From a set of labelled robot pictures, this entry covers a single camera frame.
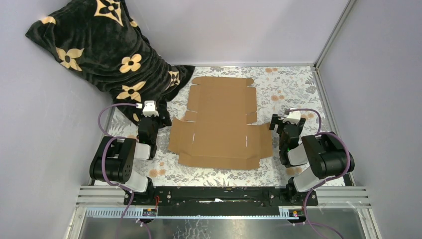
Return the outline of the brown cardboard box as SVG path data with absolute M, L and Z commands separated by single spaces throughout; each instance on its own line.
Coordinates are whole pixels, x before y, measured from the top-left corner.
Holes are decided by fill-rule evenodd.
M 168 149 L 189 167 L 252 170 L 273 155 L 269 124 L 256 125 L 252 78 L 192 79 L 184 119 L 174 119 Z

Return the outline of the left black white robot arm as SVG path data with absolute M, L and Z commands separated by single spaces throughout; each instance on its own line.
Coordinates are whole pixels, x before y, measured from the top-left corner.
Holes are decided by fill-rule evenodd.
M 119 187 L 144 205 L 154 200 L 151 180 L 133 169 L 134 160 L 152 160 L 157 151 L 157 136 L 161 128 L 171 126 L 167 103 L 145 101 L 128 103 L 135 110 L 137 136 L 128 138 L 105 133 L 90 164 L 89 174 L 94 180 Z

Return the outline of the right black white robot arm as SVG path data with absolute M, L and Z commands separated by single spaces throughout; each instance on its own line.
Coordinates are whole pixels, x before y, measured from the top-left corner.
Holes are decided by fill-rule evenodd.
M 339 178 L 354 170 L 355 162 L 350 152 L 333 132 L 301 136 L 305 118 L 289 113 L 282 117 L 273 114 L 269 129 L 279 135 L 279 158 L 286 168 L 308 168 L 288 180 L 278 193 L 270 191 L 271 202 L 298 206 L 304 199 L 314 196 L 312 189 L 330 178 Z

